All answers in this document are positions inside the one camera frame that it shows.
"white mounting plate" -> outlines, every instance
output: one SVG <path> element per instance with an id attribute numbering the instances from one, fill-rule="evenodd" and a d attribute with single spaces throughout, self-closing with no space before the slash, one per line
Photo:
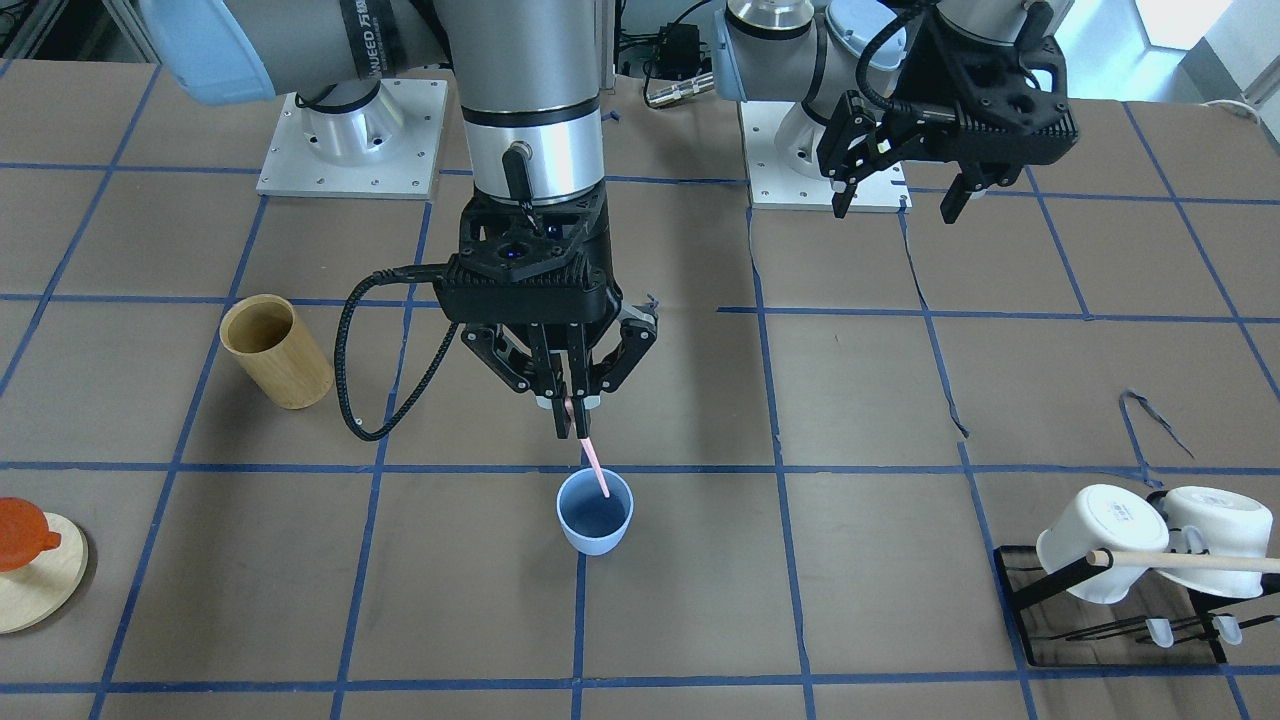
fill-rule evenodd
<path id="1" fill-rule="evenodd" d="M 746 151 L 746 173 L 751 178 L 751 205 L 774 210 L 831 211 L 831 183 L 796 173 L 773 146 L 773 136 L 782 118 L 795 102 L 740 102 L 742 147 Z M 858 196 L 850 213 L 897 213 L 906 201 L 911 210 L 911 193 L 906 190 L 902 165 L 876 173 L 858 183 Z"/>
<path id="2" fill-rule="evenodd" d="M 317 156 L 302 131 L 293 94 L 285 96 L 257 178 L 259 195 L 430 200 L 449 86 L 443 79 L 389 79 L 383 92 L 390 92 L 404 111 L 406 135 L 403 142 L 385 147 L 397 152 L 362 167 L 334 165 Z"/>

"light blue cup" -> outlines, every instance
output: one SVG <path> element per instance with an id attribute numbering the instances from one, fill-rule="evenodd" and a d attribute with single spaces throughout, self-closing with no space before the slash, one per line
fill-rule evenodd
<path id="1" fill-rule="evenodd" d="M 609 497 L 600 492 L 595 470 L 579 470 L 556 493 L 556 515 L 570 544 L 584 555 L 604 555 L 622 542 L 634 510 L 631 488 L 612 470 L 604 471 Z"/>

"pink stick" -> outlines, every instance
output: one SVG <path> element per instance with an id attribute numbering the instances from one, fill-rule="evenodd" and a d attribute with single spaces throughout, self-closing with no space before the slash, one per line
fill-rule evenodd
<path id="1" fill-rule="evenodd" d="M 570 423 L 573 421 L 573 401 L 564 398 L 564 411 L 568 414 Z M 604 480 L 604 469 L 600 468 L 600 459 L 595 456 L 595 446 L 591 445 L 591 438 L 579 438 L 582 443 L 582 452 L 586 454 L 586 459 L 591 461 L 591 469 L 595 470 L 595 479 L 600 483 L 600 492 L 604 497 L 609 497 L 609 483 Z"/>

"wooden cup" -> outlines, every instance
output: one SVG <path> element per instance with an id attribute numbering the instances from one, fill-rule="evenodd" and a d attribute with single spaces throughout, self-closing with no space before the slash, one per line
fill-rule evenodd
<path id="1" fill-rule="evenodd" d="M 329 357 L 283 297 L 241 300 L 223 316 L 219 337 L 257 387 L 285 410 L 310 407 L 333 387 Z"/>

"wooden coaster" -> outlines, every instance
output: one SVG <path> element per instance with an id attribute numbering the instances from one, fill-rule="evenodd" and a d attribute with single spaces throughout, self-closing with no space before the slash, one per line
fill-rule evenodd
<path id="1" fill-rule="evenodd" d="M 24 568 L 0 573 L 0 634 L 24 630 L 67 602 L 88 568 L 84 533 L 61 515 L 45 512 L 49 529 L 61 533 L 63 544 L 41 552 Z"/>

